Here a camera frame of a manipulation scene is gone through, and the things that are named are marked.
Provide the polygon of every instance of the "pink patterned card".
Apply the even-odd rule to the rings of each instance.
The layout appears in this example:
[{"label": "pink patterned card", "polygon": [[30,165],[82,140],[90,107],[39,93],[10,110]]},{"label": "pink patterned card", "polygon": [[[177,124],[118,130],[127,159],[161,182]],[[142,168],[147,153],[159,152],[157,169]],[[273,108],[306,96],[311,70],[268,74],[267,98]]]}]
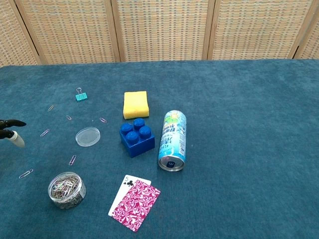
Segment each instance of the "pink patterned card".
[{"label": "pink patterned card", "polygon": [[159,195],[157,188],[137,180],[114,209],[112,217],[137,232]]}]

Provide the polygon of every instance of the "blue lego brick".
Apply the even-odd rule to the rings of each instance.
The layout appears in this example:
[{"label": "blue lego brick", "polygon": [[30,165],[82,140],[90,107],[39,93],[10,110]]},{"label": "blue lego brick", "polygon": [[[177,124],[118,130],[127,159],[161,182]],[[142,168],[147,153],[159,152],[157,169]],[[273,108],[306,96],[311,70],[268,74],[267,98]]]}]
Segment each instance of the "blue lego brick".
[{"label": "blue lego brick", "polygon": [[78,95],[75,96],[75,98],[76,98],[77,102],[88,99],[86,93],[78,94]]},{"label": "blue lego brick", "polygon": [[142,118],[134,120],[133,125],[122,124],[120,136],[131,158],[155,147],[155,137],[151,128],[145,125]]}]

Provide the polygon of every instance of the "woven screen panel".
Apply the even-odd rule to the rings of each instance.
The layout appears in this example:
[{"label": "woven screen panel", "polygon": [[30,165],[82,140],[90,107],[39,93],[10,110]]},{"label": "woven screen panel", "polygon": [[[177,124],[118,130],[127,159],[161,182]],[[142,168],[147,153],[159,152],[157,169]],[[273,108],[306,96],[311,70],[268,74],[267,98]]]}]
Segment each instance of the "woven screen panel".
[{"label": "woven screen panel", "polygon": [[311,32],[300,58],[319,59],[319,20]]},{"label": "woven screen panel", "polygon": [[0,1],[0,66],[36,65],[36,59],[8,1]]},{"label": "woven screen panel", "polygon": [[103,0],[21,0],[48,64],[114,62]]},{"label": "woven screen panel", "polygon": [[312,0],[221,0],[212,59],[287,58]]},{"label": "woven screen panel", "polygon": [[202,58],[208,0],[118,0],[117,3],[125,61]]}]

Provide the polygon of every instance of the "5 of clubs card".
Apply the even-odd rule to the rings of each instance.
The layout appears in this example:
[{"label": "5 of clubs card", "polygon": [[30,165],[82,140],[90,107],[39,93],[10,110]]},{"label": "5 of clubs card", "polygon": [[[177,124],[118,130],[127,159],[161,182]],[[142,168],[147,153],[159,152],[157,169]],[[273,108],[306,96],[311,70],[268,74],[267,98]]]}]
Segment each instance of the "5 of clubs card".
[{"label": "5 of clubs card", "polygon": [[113,204],[111,205],[111,208],[109,210],[108,215],[111,217],[112,216],[112,212],[114,211],[114,209],[116,208],[116,206],[122,201],[122,199],[124,198],[124,196],[128,193],[129,189],[133,187],[133,185],[135,184],[136,180],[140,180],[142,182],[145,182],[147,185],[151,185],[150,180],[146,180],[143,178],[138,178],[138,177],[134,177],[131,175],[125,175],[123,182],[118,190],[118,193],[113,201]]}]

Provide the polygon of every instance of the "playing card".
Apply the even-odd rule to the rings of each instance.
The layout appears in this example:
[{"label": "playing card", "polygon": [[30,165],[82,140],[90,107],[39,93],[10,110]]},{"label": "playing card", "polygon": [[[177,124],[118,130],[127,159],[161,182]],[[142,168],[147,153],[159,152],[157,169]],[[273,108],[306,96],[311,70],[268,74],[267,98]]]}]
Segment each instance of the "playing card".
[{"label": "playing card", "polygon": [[114,209],[112,217],[137,232],[159,195],[157,188],[137,180]]},{"label": "playing card", "polygon": [[147,185],[150,185],[150,180],[146,180],[143,178],[134,177],[131,175],[125,175],[123,182],[118,190],[118,193],[113,201],[113,204],[111,205],[111,208],[109,210],[108,215],[111,217],[112,212],[116,208],[116,206],[121,202],[121,200],[124,198],[124,196],[128,193],[129,189],[132,188],[136,180],[140,180],[142,182],[145,182]]}]

